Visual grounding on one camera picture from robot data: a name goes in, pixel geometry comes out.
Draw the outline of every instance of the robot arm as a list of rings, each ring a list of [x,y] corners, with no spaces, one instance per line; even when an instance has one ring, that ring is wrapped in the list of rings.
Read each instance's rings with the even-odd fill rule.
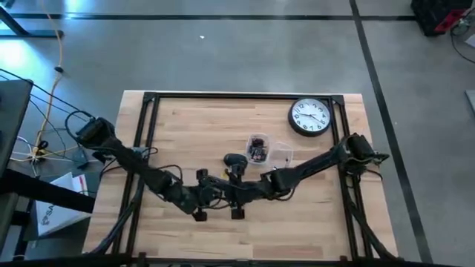
[[[334,165],[349,174],[362,174],[365,165],[379,164],[388,155],[377,154],[364,136],[353,134],[343,139],[328,152],[316,156],[294,168],[278,168],[261,174],[258,182],[242,182],[240,177],[247,166],[242,155],[229,154],[225,163],[230,167],[229,181],[208,175],[206,169],[197,171],[198,185],[183,185],[178,177],[169,171],[152,168],[142,155],[126,148],[115,136],[114,126],[103,118],[93,118],[71,136],[86,148],[99,154],[116,157],[117,162],[126,170],[134,172],[143,179],[149,190],[160,195],[165,201],[174,203],[186,214],[197,209],[212,208],[210,203],[224,200],[231,209],[241,211],[241,207],[251,201],[267,199],[281,200],[299,184],[300,181]],[[233,215],[233,219],[243,219],[243,214]]]

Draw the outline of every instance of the small electronic component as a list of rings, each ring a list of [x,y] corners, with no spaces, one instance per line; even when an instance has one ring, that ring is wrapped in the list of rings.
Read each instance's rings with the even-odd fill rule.
[[[268,154],[266,143],[261,138],[252,138],[248,153],[253,162],[265,162]]]

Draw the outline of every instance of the black clock rim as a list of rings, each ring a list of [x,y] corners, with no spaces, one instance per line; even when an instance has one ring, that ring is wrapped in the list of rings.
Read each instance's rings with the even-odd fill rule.
[[[327,110],[329,111],[329,115],[330,115],[330,120],[329,120],[329,123],[327,124],[327,126],[325,126],[323,129],[319,130],[319,131],[316,131],[316,132],[313,132],[313,131],[307,131],[307,130],[304,130],[300,127],[298,127],[297,123],[294,122],[293,120],[293,116],[292,116],[292,110],[294,109],[295,107],[295,104],[297,104],[297,102],[303,100],[303,99],[315,99],[315,100],[318,100],[322,105],[324,105]],[[330,127],[331,125],[331,122],[332,122],[332,115],[330,113],[330,108],[325,105],[325,103],[323,101],[321,101],[320,99],[318,98],[312,98],[312,97],[304,97],[304,98],[299,98],[297,100],[295,100],[292,105],[290,106],[290,109],[289,109],[289,112],[287,114],[287,120],[289,121],[289,124],[290,124],[290,127],[292,127],[292,129],[297,132],[297,134],[300,134],[300,135],[303,135],[303,136],[306,136],[306,137],[316,137],[316,136],[320,136],[322,135],[323,133],[325,133],[328,128]]]

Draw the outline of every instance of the clear plastic container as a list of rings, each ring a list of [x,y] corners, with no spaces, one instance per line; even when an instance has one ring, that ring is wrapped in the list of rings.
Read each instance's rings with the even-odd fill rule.
[[[269,159],[270,141],[264,133],[253,133],[247,140],[246,157],[250,164],[265,165]]]
[[[293,157],[294,150],[290,145],[283,142],[276,142],[272,144],[272,150],[269,154],[269,167],[271,170],[289,167]]]

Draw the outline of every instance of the clock hand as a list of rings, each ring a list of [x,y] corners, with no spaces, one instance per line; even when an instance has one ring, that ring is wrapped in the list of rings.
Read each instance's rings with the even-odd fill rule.
[[[309,116],[311,116],[313,119],[315,119],[319,124],[321,124],[320,120],[315,118],[314,116],[312,116],[312,114],[310,114]]]

